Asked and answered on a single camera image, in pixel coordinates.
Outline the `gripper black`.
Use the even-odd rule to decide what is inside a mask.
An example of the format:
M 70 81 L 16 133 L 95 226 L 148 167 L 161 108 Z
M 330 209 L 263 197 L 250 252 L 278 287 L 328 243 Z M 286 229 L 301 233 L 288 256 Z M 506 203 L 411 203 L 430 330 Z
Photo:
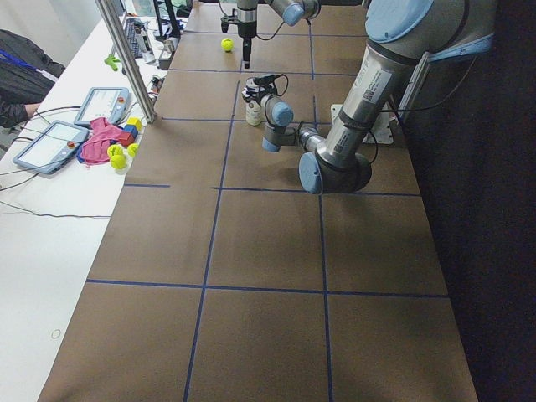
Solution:
M 243 64 L 244 68 L 250 68 L 250 58 L 252 51 L 252 39 L 256 36 L 256 21 L 238 20 L 238 35 L 243 39 Z
M 258 105 L 267 96 L 278 95 L 273 79 L 247 79 L 245 82 L 245 103 L 256 102 Z

